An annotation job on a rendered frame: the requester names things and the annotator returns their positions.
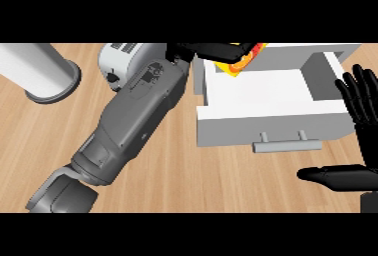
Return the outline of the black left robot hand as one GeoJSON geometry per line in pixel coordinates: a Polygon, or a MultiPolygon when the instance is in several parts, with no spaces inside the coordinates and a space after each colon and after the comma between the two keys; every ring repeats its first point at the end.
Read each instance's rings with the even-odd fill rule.
{"type": "Polygon", "coordinates": [[[216,62],[234,64],[248,55],[257,43],[169,43],[166,59],[172,62],[192,62],[194,56],[216,62]]]}

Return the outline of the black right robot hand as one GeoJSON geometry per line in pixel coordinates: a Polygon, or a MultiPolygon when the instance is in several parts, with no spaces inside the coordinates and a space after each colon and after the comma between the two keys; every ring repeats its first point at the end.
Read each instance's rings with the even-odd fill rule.
{"type": "Polygon", "coordinates": [[[364,192],[361,212],[378,213],[378,77],[359,64],[352,70],[336,80],[336,86],[353,119],[365,164],[303,168],[297,177],[336,192],[364,192]]]}

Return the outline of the yellow and orange cup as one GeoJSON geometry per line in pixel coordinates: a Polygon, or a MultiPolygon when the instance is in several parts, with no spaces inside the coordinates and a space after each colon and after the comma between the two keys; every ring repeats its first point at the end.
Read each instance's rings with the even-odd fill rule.
{"type": "Polygon", "coordinates": [[[237,77],[240,73],[247,68],[248,64],[257,57],[257,55],[263,52],[268,44],[266,43],[257,43],[253,47],[250,53],[241,58],[241,60],[234,64],[226,64],[222,62],[216,62],[216,67],[232,77],[237,77]]]}

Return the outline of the white open drawer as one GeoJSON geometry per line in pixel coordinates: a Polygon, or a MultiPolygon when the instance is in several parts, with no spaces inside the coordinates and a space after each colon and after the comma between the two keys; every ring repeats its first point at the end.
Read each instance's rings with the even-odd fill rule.
{"type": "Polygon", "coordinates": [[[262,141],[334,140],[355,132],[343,99],[315,100],[299,70],[253,71],[232,77],[210,61],[194,71],[197,142],[201,147],[247,145],[262,141]]]}

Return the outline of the white toaster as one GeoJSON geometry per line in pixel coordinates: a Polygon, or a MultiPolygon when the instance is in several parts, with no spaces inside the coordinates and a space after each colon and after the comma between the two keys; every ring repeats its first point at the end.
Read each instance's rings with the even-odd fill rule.
{"type": "Polygon", "coordinates": [[[119,91],[142,66],[166,58],[166,43],[107,43],[99,52],[98,65],[114,91],[119,91]]]}

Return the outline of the white paper towel roll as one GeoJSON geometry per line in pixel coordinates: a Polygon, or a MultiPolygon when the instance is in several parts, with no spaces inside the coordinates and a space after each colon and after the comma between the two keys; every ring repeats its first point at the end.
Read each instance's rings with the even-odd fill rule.
{"type": "Polygon", "coordinates": [[[82,81],[79,65],[49,43],[0,43],[0,74],[39,104],[64,100],[82,81]]]}

